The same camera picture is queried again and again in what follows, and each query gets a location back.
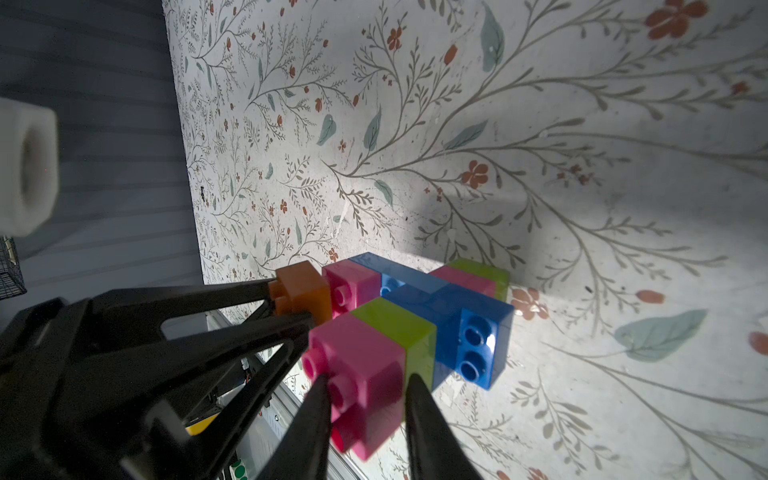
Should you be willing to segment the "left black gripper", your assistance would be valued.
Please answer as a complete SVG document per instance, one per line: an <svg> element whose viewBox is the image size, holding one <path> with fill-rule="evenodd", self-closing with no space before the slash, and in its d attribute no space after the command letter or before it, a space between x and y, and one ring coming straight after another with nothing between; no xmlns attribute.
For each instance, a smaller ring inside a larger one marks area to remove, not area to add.
<svg viewBox="0 0 768 480"><path fill-rule="evenodd" d="M214 478L306 349L313 319L268 317L177 340L162 326L266 300L268 284L115 289L21 310L1 335L2 478ZM193 382L272 346L217 419L189 435Z"/></svg>

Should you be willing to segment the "light blue long lego brick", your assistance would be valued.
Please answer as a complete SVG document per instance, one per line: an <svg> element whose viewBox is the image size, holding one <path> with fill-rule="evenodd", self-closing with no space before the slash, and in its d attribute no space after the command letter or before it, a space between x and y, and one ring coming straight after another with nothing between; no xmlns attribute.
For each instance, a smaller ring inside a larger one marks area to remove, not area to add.
<svg viewBox="0 0 768 480"><path fill-rule="evenodd" d="M385 296L404 285L432 294L448 284L447 281L438 277L370 252L350 257L350 260L381 275L381 296Z"/></svg>

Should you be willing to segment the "green lego brick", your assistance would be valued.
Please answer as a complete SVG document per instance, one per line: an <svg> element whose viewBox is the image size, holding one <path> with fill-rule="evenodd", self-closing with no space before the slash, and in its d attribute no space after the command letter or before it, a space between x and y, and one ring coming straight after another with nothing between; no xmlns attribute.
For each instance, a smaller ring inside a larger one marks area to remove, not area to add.
<svg viewBox="0 0 768 480"><path fill-rule="evenodd" d="M352 311L352 315L388 337L406 352L405 384L418 374L433 387L437 327L384 298L376 298Z"/></svg>
<svg viewBox="0 0 768 480"><path fill-rule="evenodd" d="M510 285L510 273L493 265L484 264L475 260L458 258L448 263L448 266L465 273L469 273L495 283L495 298L506 302Z"/></svg>

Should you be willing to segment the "pink lego brick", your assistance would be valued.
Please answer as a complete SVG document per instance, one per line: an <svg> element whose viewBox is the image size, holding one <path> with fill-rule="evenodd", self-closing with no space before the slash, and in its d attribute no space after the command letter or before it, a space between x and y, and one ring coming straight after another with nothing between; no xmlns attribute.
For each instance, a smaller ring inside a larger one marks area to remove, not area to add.
<svg viewBox="0 0 768 480"><path fill-rule="evenodd" d="M347 313L310 331L302 365L310 381L327 377L331 442L369 460L403 420L406 352Z"/></svg>
<svg viewBox="0 0 768 480"><path fill-rule="evenodd" d="M444 265L432 272L430 275L442 279L451 284L459 285L467 290L471 290L485 296L494 298L496 293L496 283L493 280L465 272Z"/></svg>
<svg viewBox="0 0 768 480"><path fill-rule="evenodd" d="M351 260L341 260L322 268L329 284L332 317L351 312L380 296L380 273Z"/></svg>

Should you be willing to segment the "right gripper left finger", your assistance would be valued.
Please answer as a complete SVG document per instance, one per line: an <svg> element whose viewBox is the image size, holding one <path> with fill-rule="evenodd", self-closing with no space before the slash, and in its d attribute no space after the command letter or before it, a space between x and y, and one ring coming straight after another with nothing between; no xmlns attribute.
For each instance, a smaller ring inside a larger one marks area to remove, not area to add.
<svg viewBox="0 0 768 480"><path fill-rule="evenodd" d="M331 433L328 375L319 375L257 479L325 479Z"/></svg>

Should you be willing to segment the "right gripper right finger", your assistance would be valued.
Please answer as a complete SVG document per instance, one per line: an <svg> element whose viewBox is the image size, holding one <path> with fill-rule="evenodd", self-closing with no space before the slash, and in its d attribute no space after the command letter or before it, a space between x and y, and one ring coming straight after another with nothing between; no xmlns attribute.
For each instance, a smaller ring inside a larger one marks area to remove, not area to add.
<svg viewBox="0 0 768 480"><path fill-rule="evenodd" d="M418 374L405 392L405 428L412 479L481 479Z"/></svg>

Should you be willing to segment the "orange lego brick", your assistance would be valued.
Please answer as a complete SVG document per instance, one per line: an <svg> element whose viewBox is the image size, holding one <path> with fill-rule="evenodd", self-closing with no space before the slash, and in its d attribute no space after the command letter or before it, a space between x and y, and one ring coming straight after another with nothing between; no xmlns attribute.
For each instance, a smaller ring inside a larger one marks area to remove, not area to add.
<svg viewBox="0 0 768 480"><path fill-rule="evenodd" d="M308 312L317 326L332 319L329 284L309 261L277 269L268 290L276 315Z"/></svg>

